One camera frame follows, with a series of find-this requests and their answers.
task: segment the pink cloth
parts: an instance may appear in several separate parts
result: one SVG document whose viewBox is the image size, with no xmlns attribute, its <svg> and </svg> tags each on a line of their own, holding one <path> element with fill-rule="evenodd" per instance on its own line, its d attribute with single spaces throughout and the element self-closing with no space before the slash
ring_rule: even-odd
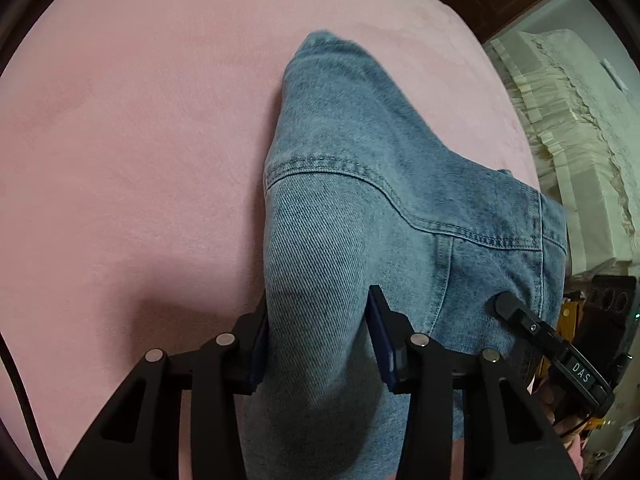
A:
<svg viewBox="0 0 640 480">
<path fill-rule="evenodd" d="M 146 349 L 194 349 L 258 300 L 280 79 L 318 28 L 450 148 L 537 187 L 498 76 L 436 0 L 56 0 L 0 78 L 0 330 L 57 471 Z M 40 470 L 4 370 L 0 416 Z"/>
</svg>

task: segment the pink bedspread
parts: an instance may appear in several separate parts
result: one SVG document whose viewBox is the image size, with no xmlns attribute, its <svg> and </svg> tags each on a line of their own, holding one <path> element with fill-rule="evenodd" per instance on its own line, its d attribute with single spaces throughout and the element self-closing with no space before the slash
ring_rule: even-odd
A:
<svg viewBox="0 0 640 480">
<path fill-rule="evenodd" d="M 194 349 L 256 303 L 280 79 L 318 28 L 366 47 L 447 146 L 537 186 L 436 0 L 56 0 L 0 78 L 0 330 L 57 471 L 146 349 Z M 0 416 L 40 470 L 3 369 Z"/>
</svg>

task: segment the denim sleeve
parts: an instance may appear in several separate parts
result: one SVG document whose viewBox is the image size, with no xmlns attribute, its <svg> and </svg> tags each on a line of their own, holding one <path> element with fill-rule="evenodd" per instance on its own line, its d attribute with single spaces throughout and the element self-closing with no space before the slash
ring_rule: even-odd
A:
<svg viewBox="0 0 640 480">
<path fill-rule="evenodd" d="M 369 285 L 446 348 L 496 348 L 523 374 L 530 352 L 487 300 L 510 290 L 557 319 L 561 207 L 450 152 L 354 43 L 315 33 L 291 61 L 265 190 L 270 352 L 242 409 L 251 479 L 396 470 L 408 396 L 380 380 L 363 322 Z"/>
</svg>

